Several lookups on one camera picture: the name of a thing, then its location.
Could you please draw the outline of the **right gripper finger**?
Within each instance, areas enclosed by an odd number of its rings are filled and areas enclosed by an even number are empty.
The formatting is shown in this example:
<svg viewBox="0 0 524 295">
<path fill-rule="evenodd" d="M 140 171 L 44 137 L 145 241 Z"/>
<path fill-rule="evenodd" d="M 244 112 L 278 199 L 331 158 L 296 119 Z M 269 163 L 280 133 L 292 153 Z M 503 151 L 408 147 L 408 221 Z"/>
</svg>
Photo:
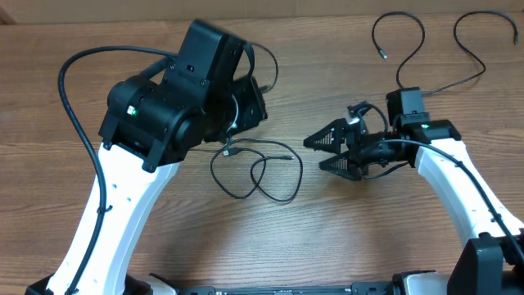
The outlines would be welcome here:
<svg viewBox="0 0 524 295">
<path fill-rule="evenodd" d="M 350 181 L 360 181 L 362 179 L 362 172 L 359 164 L 350 158 L 348 152 L 343 152 L 334 157 L 330 157 L 327 160 L 321 161 L 319 163 L 319 168 Z"/>
<path fill-rule="evenodd" d="M 324 151 L 334 154 L 341 153 L 341 145 L 345 142 L 347 122 L 345 119 L 336 119 L 315 134 L 303 141 L 305 148 L 315 151 Z"/>
</svg>

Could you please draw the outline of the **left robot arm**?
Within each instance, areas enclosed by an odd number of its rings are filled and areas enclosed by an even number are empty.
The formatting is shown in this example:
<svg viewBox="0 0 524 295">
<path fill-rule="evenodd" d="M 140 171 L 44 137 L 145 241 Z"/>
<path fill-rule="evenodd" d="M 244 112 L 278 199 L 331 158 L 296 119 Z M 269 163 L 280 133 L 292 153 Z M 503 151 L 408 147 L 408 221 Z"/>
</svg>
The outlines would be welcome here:
<svg viewBox="0 0 524 295">
<path fill-rule="evenodd" d="M 252 73 L 236 77 L 255 45 L 203 20 L 193 21 L 177 52 L 116 84 L 108 94 L 94 147 L 66 96 L 61 102 L 95 169 L 93 188 L 70 248 L 56 272 L 31 284 L 29 294 L 173 294 L 158 275 L 129 272 L 141 232 L 156 200 L 190 149 L 230 144 L 234 134 L 267 116 L 263 88 Z"/>
</svg>

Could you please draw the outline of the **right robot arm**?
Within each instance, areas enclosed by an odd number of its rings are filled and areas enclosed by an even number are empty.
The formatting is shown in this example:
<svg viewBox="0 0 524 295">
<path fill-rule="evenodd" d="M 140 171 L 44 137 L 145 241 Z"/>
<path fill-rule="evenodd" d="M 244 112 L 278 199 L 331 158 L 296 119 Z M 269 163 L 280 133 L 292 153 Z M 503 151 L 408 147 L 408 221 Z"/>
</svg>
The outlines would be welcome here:
<svg viewBox="0 0 524 295">
<path fill-rule="evenodd" d="M 451 275 L 434 270 L 397 273 L 389 282 L 353 283 L 350 294 L 521 294 L 523 223 L 495 196 L 473 165 L 449 120 L 432 120 L 419 88 L 386 95 L 385 129 L 371 134 L 368 102 L 349 106 L 305 139 L 307 148 L 332 153 L 321 170 L 348 180 L 370 179 L 372 165 L 411 166 L 435 191 L 463 245 Z"/>
</svg>

